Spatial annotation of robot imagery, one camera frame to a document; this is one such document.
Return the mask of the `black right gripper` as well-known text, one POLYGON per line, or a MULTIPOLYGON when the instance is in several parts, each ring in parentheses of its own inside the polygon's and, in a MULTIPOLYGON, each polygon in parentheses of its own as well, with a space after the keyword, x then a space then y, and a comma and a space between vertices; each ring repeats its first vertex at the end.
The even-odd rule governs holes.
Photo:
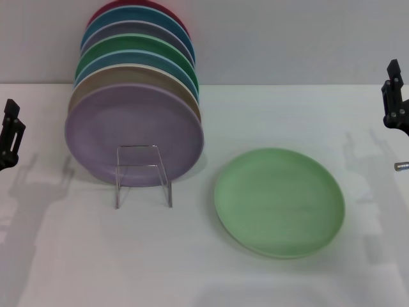
POLYGON ((385 110, 384 126, 397 129, 408 135, 408 100, 403 101, 401 89, 404 85, 397 59, 387 67, 389 79, 381 88, 385 110))

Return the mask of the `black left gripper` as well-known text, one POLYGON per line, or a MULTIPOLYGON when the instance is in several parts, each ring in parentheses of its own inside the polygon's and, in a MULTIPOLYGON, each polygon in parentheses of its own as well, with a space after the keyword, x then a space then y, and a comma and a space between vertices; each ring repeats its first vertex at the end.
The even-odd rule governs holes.
POLYGON ((3 128, 1 131, 0 171, 13 168, 26 126, 19 120, 19 105, 8 99, 4 108, 3 128))

